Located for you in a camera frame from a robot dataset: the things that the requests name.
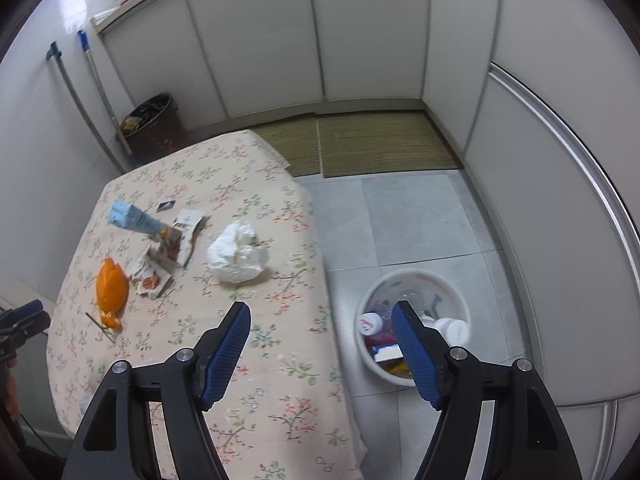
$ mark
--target orange plastic bag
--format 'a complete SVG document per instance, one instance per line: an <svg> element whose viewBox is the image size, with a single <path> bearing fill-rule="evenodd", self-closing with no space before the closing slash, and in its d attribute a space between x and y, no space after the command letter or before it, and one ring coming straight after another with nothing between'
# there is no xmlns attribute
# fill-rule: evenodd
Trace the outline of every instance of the orange plastic bag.
<svg viewBox="0 0 640 480"><path fill-rule="evenodd" d="M115 315L124 306L128 292L129 280L122 268L111 258L105 258L95 280L95 293L100 308L100 320L109 328L122 328Z"/></svg>

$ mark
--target metal screw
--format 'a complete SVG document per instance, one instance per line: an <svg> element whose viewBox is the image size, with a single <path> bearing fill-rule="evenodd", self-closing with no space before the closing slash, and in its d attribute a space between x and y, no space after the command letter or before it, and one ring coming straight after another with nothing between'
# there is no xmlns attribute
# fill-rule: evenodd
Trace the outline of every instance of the metal screw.
<svg viewBox="0 0 640 480"><path fill-rule="evenodd" d="M466 350L464 348L460 348L459 346L454 346L451 350L449 350L449 355L456 361L463 361L467 356Z"/></svg>
<svg viewBox="0 0 640 480"><path fill-rule="evenodd" d="M178 350L175 356L178 358L178 361L188 361L193 357L193 350L191 350L191 348L183 348L182 350Z"/></svg>
<svg viewBox="0 0 640 480"><path fill-rule="evenodd" d="M516 361L516 366L523 372L528 372L533 368L533 365L531 364L531 362L527 361L526 359L518 359Z"/></svg>
<svg viewBox="0 0 640 480"><path fill-rule="evenodd" d="M126 361L118 361L117 363L114 363L113 366L111 367L111 371L114 374L121 374L126 369L127 369Z"/></svg>

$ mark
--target paper packaging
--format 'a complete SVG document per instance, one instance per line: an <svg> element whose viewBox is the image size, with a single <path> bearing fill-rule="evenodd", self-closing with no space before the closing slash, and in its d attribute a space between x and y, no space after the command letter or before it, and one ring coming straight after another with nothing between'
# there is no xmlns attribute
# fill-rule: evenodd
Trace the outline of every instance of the paper packaging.
<svg viewBox="0 0 640 480"><path fill-rule="evenodd" d="M229 224L207 250L207 263L222 282L240 283L255 278L267 265L267 248L258 243L249 222Z"/></svg>
<svg viewBox="0 0 640 480"><path fill-rule="evenodd" d="M157 233L162 226L166 225L149 216L133 204L123 202L122 200L113 201L107 221L123 229L149 235Z"/></svg>
<svg viewBox="0 0 640 480"><path fill-rule="evenodd" d="M202 211L182 209L170 232L153 236L159 245L152 248L152 256L164 264L184 267L193 252L194 233L203 218Z"/></svg>
<svg viewBox="0 0 640 480"><path fill-rule="evenodd" d="M136 294L146 294L152 300L160 296L171 278L171 274L149 255L148 248L127 267L127 275L136 285Z"/></svg>

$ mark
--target wooden stick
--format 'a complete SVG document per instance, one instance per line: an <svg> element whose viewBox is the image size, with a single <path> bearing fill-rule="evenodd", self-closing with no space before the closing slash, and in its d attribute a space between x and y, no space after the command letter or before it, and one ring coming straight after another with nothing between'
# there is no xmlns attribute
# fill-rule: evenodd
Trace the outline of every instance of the wooden stick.
<svg viewBox="0 0 640 480"><path fill-rule="evenodd" d="M91 315L91 314L89 314L88 312L85 312L85 313L84 313L84 315L85 315L85 316L87 316L91 321L93 321L93 322L96 324L96 326L97 326L100 330L102 330L102 332L104 333L104 335L105 335L105 336L107 336L107 339L108 339L109 341L111 341L113 344L116 344L115 339L112 339L112 338L111 338L111 336L110 336L110 335L109 335L109 333L107 332L107 329L106 329L105 327L103 327L100 323L98 323L98 322L94 319L94 316L92 316L92 315Z"/></svg>

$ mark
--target white trash bin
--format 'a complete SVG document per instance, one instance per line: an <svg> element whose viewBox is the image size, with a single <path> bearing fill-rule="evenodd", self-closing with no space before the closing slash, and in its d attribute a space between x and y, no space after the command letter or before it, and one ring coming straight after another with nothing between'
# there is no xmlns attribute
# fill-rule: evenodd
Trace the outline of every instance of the white trash bin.
<svg viewBox="0 0 640 480"><path fill-rule="evenodd" d="M447 328L451 326L454 329L450 336L461 337L462 340L465 336L468 338L472 326L469 323L469 310L462 295L446 278L435 272L417 268L395 270L371 286L360 302L354 318L353 333L358 351L367 367L385 381L400 386L415 386L412 379L395 376L374 361L358 326L360 316L369 312L374 305L388 303L393 306L401 300L407 300L411 304L426 326L442 327L446 338ZM452 320L466 322L466 333L464 330L460 331L460 323L452 323Z"/></svg>

